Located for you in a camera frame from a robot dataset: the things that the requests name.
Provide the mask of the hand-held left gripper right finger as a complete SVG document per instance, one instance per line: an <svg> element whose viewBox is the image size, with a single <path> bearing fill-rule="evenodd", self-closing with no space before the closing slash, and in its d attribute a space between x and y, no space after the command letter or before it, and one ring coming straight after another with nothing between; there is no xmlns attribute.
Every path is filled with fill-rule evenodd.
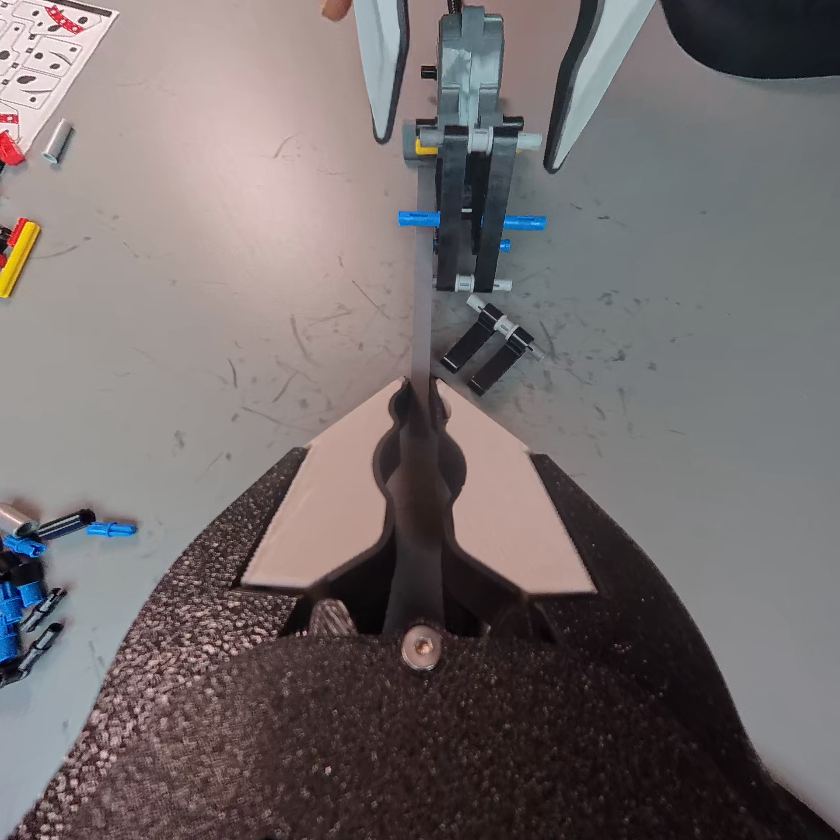
<svg viewBox="0 0 840 840"><path fill-rule="evenodd" d="M432 396L450 491L448 593L459 601L596 595L530 448L444 382Z"/></svg>

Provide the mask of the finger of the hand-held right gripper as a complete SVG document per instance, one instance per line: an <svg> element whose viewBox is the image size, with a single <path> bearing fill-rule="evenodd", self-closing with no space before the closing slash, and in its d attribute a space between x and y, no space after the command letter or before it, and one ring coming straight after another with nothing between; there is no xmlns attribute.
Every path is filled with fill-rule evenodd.
<svg viewBox="0 0 840 840"><path fill-rule="evenodd" d="M554 174L603 99L653 1L581 1L555 85L544 168Z"/></svg>
<svg viewBox="0 0 840 840"><path fill-rule="evenodd" d="M378 144L387 144L394 130L410 46L408 2L355 1L354 18L373 135Z"/></svg>

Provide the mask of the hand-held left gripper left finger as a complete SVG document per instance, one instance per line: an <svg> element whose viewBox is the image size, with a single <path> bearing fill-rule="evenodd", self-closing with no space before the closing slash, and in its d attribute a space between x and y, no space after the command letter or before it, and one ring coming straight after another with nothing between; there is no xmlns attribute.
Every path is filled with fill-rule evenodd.
<svg viewBox="0 0 840 840"><path fill-rule="evenodd" d="M412 389L394 380L316 436L241 577L244 587L303 593L384 547L388 482L401 463Z"/></svg>

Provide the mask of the brick vehicle chassis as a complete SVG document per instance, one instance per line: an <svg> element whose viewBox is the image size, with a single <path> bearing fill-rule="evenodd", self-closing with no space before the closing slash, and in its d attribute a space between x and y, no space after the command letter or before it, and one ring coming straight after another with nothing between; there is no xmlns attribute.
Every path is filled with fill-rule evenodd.
<svg viewBox="0 0 840 840"><path fill-rule="evenodd" d="M437 27L437 57L421 68L437 86L437 111L403 130L406 162L417 165L416 211L436 223L416 235L407 426L395 493L396 567L385 618L395 634L445 618L441 573L448 498L438 465L431 396L435 292L454 298L498 290L501 241L523 120L501 103L505 38L501 16L447 2Z"/></svg>

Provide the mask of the grey axle pin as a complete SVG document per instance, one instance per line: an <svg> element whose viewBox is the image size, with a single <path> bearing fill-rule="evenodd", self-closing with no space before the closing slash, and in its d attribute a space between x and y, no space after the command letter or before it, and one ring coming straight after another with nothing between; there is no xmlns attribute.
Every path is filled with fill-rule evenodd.
<svg viewBox="0 0 840 840"><path fill-rule="evenodd" d="M498 307L485 302L477 294L471 294L468 297L467 306L477 312L481 318L486 316L485 321L489 323L490 330L503 336L511 347L516 346L524 350L537 361L544 359L545 353L535 343L533 336L519 324L510 320Z"/></svg>

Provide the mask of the grey desk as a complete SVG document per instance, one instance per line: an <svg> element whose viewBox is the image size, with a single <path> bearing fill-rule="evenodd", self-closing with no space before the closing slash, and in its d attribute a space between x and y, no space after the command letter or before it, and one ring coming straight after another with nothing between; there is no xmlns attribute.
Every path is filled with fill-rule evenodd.
<svg viewBox="0 0 840 840"><path fill-rule="evenodd" d="M290 448L408 372L417 181L319 2L108 2L2 177L42 235L2 302L2 501L132 539L49 552L66 629L2 689L2 838L142 604ZM525 154L500 308L546 353L479 406L648 552L780 779L838 826L838 78L727 77L654 5L555 175Z"/></svg>

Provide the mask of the pile of blue black pins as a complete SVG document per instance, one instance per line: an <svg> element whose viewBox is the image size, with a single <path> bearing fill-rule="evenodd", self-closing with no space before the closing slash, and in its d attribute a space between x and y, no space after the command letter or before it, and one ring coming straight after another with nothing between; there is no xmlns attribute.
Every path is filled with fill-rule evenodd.
<svg viewBox="0 0 840 840"><path fill-rule="evenodd" d="M89 508L40 522L8 502L1 504L1 687L29 677L64 631L50 622L67 597L48 589L43 558L49 545L77 532L103 539L128 539L134 522L106 521Z"/></svg>

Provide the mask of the white sticker sheet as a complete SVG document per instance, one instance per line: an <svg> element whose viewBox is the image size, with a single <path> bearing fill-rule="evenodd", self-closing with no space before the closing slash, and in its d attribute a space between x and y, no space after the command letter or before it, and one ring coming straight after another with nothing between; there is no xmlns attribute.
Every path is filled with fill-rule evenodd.
<svg viewBox="0 0 840 840"><path fill-rule="evenodd" d="M1 2L1 131L23 153L118 16L85 2Z"/></svg>

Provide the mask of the small grey tube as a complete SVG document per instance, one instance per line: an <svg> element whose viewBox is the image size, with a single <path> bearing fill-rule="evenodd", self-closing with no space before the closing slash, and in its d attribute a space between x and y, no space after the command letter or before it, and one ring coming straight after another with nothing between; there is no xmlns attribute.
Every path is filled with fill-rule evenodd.
<svg viewBox="0 0 840 840"><path fill-rule="evenodd" d="M43 158L51 165L58 165L66 152L75 127L68 119L61 119L42 151Z"/></svg>

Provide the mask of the pile of red white bricks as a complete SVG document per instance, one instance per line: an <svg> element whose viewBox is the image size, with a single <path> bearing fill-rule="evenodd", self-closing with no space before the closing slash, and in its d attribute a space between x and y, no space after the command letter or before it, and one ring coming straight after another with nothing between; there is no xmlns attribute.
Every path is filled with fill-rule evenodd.
<svg viewBox="0 0 840 840"><path fill-rule="evenodd" d="M1 133L1 172L8 166L20 165L25 162L25 156L17 146L8 131ZM19 218L14 227L1 226L1 268L4 269L9 255L17 245L17 241L26 225L24 218Z"/></svg>

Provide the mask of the yellow brick beam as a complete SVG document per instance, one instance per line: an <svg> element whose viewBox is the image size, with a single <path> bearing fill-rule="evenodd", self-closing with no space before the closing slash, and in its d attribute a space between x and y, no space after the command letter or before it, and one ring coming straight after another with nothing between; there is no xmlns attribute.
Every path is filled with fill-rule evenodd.
<svg viewBox="0 0 840 840"><path fill-rule="evenodd" d="M40 226L27 217L13 228L1 227L1 299L12 295L39 234Z"/></svg>

